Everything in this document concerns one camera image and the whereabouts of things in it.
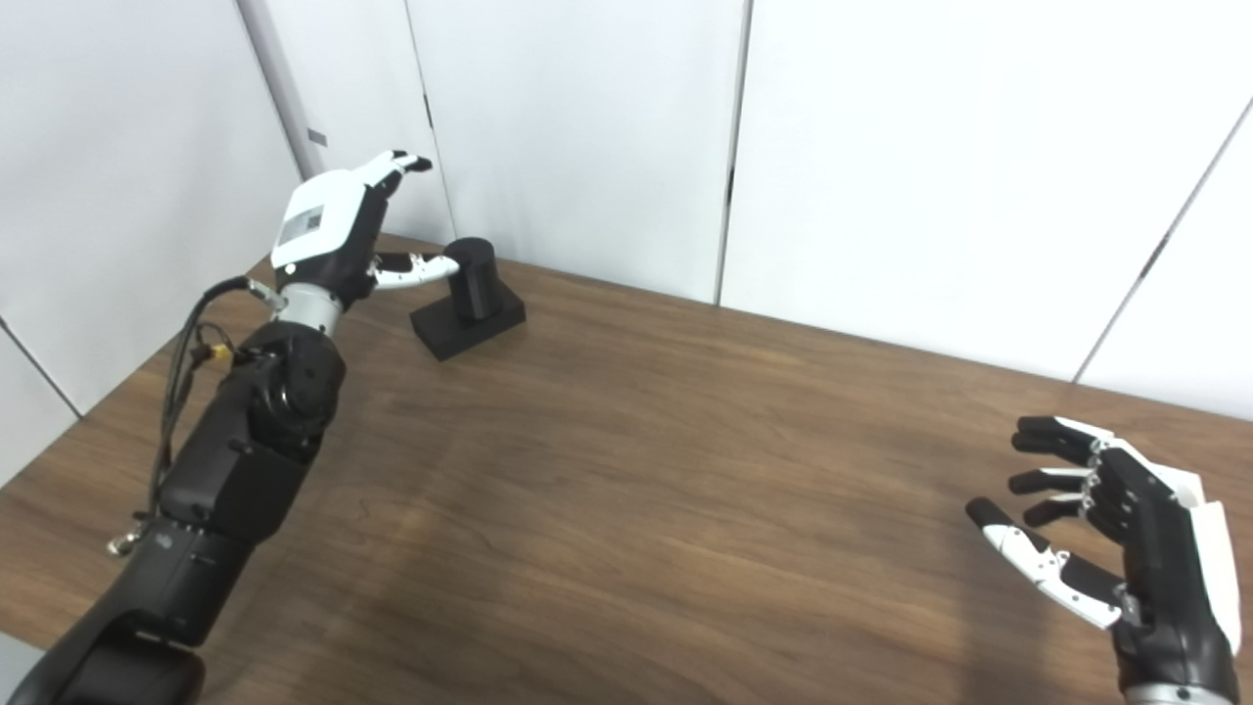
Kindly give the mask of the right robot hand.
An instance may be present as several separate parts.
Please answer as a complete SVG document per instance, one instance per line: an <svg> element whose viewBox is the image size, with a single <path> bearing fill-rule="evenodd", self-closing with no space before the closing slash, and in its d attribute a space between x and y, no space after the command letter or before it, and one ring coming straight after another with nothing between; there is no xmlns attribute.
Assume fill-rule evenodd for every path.
<svg viewBox="0 0 1253 705"><path fill-rule="evenodd" d="M967 517L1039 594L1109 634L1125 702L1240 702L1238 567L1225 506L1202 477L1060 416L1022 416L1011 445L1063 460L1007 478L1012 493L1042 500L1011 518L976 496ZM1121 571L1053 547L1042 527L1059 518L1083 518L1116 543Z"/></svg>

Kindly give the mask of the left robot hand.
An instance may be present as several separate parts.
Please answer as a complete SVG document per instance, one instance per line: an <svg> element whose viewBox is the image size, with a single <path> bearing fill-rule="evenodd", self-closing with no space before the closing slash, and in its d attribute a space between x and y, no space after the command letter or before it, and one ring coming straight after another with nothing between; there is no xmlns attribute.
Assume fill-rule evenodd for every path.
<svg viewBox="0 0 1253 705"><path fill-rule="evenodd" d="M353 169L315 175L292 193L269 250L279 291L313 286L350 308L373 291L406 289L457 275L449 255L377 253L388 203L403 175L434 162L406 152L383 152Z"/></svg>

